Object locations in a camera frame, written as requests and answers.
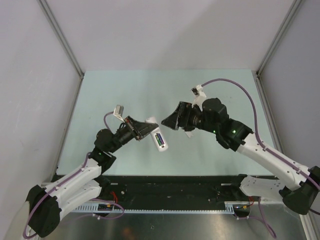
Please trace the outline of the white battery cover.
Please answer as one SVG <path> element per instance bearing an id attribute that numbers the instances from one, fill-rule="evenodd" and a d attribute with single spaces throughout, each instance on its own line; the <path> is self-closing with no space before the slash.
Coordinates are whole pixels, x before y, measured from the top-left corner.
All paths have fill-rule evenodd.
<path id="1" fill-rule="evenodd" d="M 186 131 L 185 134 L 187 135 L 188 138 L 191 138 L 194 136 L 191 131 Z"/>

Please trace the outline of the blue battery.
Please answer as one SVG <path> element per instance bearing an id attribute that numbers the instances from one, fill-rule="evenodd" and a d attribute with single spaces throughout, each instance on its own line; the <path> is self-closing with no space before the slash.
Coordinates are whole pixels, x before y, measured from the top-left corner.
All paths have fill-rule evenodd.
<path id="1" fill-rule="evenodd" d="M 161 147 L 164 146 L 164 145 L 165 145 L 165 141 L 164 141 L 162 135 L 161 135 L 160 133 L 157 133 L 156 136 L 157 136 L 158 144 L 159 144 Z"/>

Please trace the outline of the green battery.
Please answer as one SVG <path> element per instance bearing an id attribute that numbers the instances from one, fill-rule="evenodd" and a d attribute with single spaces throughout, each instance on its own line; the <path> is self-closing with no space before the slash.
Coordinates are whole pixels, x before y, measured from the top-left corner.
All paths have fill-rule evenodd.
<path id="1" fill-rule="evenodd" d="M 158 145 L 160 146 L 160 147 L 162 147 L 163 145 L 164 145 L 164 142 L 163 142 L 163 140 L 162 140 L 162 137 L 161 137 L 161 135 L 160 134 L 155 134 L 155 139 L 156 139 L 156 141 L 157 141 L 157 143 L 158 143 Z"/>

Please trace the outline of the white remote control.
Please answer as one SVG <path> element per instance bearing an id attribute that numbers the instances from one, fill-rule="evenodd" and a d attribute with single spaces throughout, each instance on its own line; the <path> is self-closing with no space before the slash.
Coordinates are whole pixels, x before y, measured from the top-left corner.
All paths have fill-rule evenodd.
<path id="1" fill-rule="evenodd" d="M 145 120 L 145 122 L 149 124 L 158 125 L 158 127 L 150 133 L 150 136 L 152 137 L 152 140 L 154 141 L 154 144 L 159 152 L 166 151 L 169 148 L 169 146 L 160 129 L 160 125 L 158 124 L 156 118 L 154 116 L 149 117 Z"/>

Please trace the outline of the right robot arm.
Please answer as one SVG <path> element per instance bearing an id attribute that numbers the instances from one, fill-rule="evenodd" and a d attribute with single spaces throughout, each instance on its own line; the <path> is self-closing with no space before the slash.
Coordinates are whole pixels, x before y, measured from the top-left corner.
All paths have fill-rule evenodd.
<path id="1" fill-rule="evenodd" d="M 320 191 L 319 167 L 301 165 L 263 143 L 251 128 L 230 118 L 226 106 L 218 98 L 206 99 L 201 107 L 181 101 L 161 124 L 175 131 L 199 129 L 215 134 L 216 141 L 223 148 L 254 160 L 276 177 L 265 179 L 246 175 L 241 183 L 230 188 L 235 200 L 242 201 L 247 196 L 262 197 L 282 201 L 300 215 L 311 210 Z"/>

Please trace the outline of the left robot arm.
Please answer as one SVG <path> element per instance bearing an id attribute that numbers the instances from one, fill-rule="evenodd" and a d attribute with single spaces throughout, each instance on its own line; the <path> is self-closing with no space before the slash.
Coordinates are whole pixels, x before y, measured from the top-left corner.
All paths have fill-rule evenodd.
<path id="1" fill-rule="evenodd" d="M 26 226 L 34 234 L 27 235 L 24 231 L 23 238 L 44 238 L 73 209 L 96 198 L 107 199 L 111 188 L 103 183 L 101 175 L 115 162 L 113 153 L 131 140 L 141 141 L 158 127 L 154 117 L 140 122 L 127 116 L 121 120 L 115 133 L 109 128 L 101 129 L 96 135 L 93 150 L 86 154 L 80 166 L 45 187 L 35 185 L 29 190 L 26 197 L 26 202 L 29 203 Z"/>

